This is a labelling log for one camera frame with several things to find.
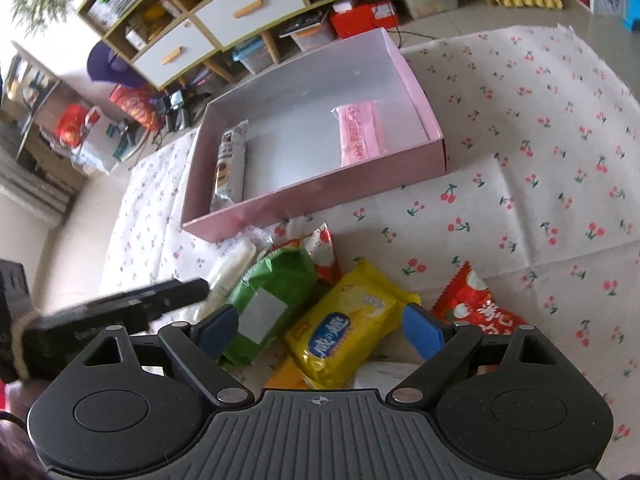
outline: pink box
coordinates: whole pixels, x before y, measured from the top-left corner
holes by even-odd
[[[375,100],[386,155],[340,167],[339,105]],[[222,134],[249,120],[243,202],[209,212]],[[446,172],[442,131],[414,73],[379,28],[310,52],[207,106],[182,228],[208,242]]]

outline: blue lid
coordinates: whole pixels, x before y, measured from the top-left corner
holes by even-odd
[[[244,59],[252,52],[255,52],[259,48],[263,48],[263,47],[264,47],[264,41],[260,37],[249,41],[249,43],[245,41],[244,43],[241,43],[238,46],[236,46],[236,48],[234,49],[234,61],[240,61],[241,59]]]

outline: transparent storage container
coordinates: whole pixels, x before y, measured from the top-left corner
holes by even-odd
[[[458,8],[458,0],[402,0],[411,17],[424,18],[439,12]]]
[[[273,64],[262,38],[255,38],[237,46],[234,50],[234,61],[242,63],[254,75]]]
[[[335,40],[335,30],[331,21],[327,18],[315,27],[292,33],[291,37],[302,52],[313,50],[331,43]]]

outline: yellow wet wipes pack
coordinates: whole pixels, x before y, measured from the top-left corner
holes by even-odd
[[[380,339],[400,326],[402,310],[411,302],[420,304],[420,296],[394,285],[362,259],[284,341],[315,388],[341,388]]]

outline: white drawer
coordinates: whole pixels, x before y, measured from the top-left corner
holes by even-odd
[[[305,7],[302,0],[262,0],[258,9],[241,18],[234,17],[235,12],[256,1],[258,0],[213,0],[201,8],[196,16],[223,46],[227,46],[254,30]]]
[[[162,64],[162,60],[178,48],[182,48],[180,55]],[[182,70],[207,53],[213,54],[214,50],[215,47],[198,27],[190,20],[184,20],[140,56],[134,66],[154,85],[162,88]]]

